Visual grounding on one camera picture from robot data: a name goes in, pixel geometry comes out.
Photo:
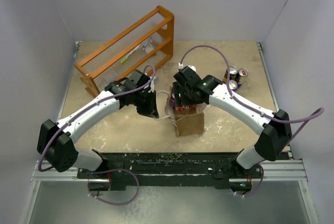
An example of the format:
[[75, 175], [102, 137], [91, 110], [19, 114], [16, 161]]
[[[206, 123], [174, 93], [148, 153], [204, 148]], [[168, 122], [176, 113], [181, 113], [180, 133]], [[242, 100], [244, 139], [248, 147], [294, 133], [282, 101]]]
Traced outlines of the red coke can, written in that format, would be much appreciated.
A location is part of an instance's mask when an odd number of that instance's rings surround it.
[[175, 110], [179, 114], [187, 114], [192, 108], [193, 105], [181, 105], [180, 107], [176, 107]]

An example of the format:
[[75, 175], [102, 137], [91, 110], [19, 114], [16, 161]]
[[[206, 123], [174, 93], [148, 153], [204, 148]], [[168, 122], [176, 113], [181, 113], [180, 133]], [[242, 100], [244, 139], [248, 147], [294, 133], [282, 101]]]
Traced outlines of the watermelon print canvas bag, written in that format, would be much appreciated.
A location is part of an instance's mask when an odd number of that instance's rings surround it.
[[164, 106], [164, 116], [160, 116], [156, 121], [170, 120], [174, 126], [176, 137], [183, 137], [195, 134], [202, 134], [204, 130], [204, 109], [207, 104], [195, 104], [193, 108], [187, 114], [179, 114], [170, 105], [170, 91], [173, 90], [170, 87], [169, 91], [160, 90], [157, 92], [157, 96], [165, 94], [167, 96]]

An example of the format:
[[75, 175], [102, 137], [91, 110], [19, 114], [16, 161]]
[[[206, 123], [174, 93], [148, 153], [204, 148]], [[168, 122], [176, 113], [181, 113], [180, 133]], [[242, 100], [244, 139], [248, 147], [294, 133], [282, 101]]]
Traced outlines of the dark black soda can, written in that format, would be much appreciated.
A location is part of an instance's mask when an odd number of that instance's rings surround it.
[[230, 65], [229, 68], [226, 69], [224, 77], [223, 77], [223, 83], [226, 83], [229, 75], [229, 80], [235, 80], [238, 74], [238, 68], [236, 66]]

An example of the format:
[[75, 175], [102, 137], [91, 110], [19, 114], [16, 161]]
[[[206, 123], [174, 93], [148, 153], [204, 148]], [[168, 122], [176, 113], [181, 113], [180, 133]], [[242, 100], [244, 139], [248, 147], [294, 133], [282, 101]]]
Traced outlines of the silver blue red can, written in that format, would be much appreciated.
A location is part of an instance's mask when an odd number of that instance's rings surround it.
[[238, 70], [238, 74], [236, 76], [236, 83], [237, 83], [237, 88], [240, 89], [240, 87], [242, 86], [242, 84], [245, 82], [246, 78], [249, 76], [249, 72], [247, 69], [245, 68], [240, 68]]

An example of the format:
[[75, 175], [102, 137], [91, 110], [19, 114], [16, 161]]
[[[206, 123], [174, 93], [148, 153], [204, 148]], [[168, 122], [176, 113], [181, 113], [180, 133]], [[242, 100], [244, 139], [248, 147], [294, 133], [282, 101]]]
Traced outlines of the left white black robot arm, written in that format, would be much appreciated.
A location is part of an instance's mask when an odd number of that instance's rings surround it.
[[108, 170], [108, 160], [96, 150], [79, 150], [75, 143], [106, 116], [133, 105], [139, 115], [157, 119], [154, 76], [134, 70], [129, 77], [109, 83], [91, 102], [70, 116], [42, 123], [37, 144], [41, 160], [47, 160], [58, 172], [71, 167], [89, 170], [102, 178]]

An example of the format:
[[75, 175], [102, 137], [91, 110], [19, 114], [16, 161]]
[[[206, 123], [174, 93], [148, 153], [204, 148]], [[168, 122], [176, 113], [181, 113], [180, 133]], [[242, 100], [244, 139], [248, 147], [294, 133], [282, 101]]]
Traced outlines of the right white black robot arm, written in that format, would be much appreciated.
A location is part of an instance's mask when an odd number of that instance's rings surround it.
[[283, 111], [258, 107], [212, 75], [200, 78], [195, 68], [181, 66], [174, 75], [174, 98], [177, 105], [207, 104], [224, 110], [250, 127], [258, 141], [242, 150], [232, 163], [232, 172], [238, 178], [250, 173], [251, 167], [264, 161], [275, 161], [292, 138], [289, 115]]

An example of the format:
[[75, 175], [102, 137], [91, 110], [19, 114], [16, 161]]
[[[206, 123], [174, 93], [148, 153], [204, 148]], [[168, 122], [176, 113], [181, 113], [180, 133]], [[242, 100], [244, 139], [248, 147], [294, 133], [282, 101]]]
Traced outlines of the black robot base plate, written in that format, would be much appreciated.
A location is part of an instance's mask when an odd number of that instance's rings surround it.
[[127, 152], [103, 153], [102, 167], [94, 174], [79, 169], [80, 179], [90, 183], [93, 190], [105, 190], [108, 183], [113, 191], [127, 186], [214, 187], [250, 191], [251, 180], [263, 177], [263, 169], [256, 164], [249, 170], [238, 168], [235, 152]]

